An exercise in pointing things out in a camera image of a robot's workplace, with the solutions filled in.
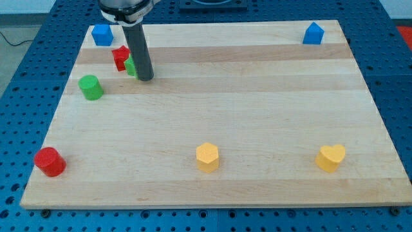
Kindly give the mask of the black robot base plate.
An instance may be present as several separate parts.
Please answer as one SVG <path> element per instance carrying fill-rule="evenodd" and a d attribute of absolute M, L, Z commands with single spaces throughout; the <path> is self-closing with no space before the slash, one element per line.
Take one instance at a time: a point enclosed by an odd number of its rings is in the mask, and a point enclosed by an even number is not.
<path fill-rule="evenodd" d="M 247 10 L 248 0 L 179 0 L 181 12 L 193 12 L 197 10 Z"/>

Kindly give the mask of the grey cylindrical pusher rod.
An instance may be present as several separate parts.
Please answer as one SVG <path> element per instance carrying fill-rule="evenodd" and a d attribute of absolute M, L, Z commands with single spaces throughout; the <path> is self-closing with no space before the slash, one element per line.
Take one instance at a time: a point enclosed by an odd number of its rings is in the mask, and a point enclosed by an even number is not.
<path fill-rule="evenodd" d="M 150 81 L 154 77 L 154 73 L 142 23 L 124 26 L 123 31 L 138 79 Z"/>

